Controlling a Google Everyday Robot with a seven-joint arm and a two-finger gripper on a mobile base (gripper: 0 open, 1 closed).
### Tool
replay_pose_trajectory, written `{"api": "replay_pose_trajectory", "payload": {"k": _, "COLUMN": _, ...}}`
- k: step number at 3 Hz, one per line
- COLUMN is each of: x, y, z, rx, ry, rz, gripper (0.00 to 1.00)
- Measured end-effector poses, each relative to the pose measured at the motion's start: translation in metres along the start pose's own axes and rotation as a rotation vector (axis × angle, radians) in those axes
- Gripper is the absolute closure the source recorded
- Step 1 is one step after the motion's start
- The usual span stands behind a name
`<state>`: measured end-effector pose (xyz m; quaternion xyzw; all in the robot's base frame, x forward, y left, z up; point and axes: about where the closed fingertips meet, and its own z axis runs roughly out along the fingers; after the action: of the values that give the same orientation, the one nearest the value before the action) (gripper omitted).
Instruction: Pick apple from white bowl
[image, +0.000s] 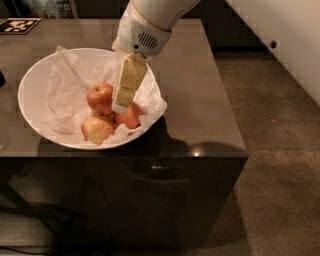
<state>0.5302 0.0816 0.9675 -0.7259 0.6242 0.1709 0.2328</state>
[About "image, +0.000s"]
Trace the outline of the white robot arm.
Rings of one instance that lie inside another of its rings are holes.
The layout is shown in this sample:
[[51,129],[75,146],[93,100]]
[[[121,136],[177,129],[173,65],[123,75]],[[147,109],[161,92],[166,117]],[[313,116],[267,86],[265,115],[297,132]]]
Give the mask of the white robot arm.
[[[128,67],[162,51],[179,19],[201,0],[129,0],[112,49],[120,55],[116,93]],[[320,0],[224,0],[304,91],[320,105]]]

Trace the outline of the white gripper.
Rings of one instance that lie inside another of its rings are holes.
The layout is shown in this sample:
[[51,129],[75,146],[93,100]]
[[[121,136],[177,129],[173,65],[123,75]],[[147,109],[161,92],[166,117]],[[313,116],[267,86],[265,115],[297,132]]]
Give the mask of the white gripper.
[[114,112],[125,113],[131,106],[148,70],[145,58],[157,56],[170,37],[170,30],[154,24],[139,10],[135,2],[128,3],[112,44],[114,52],[121,50],[128,54],[120,61],[119,76],[112,98]]

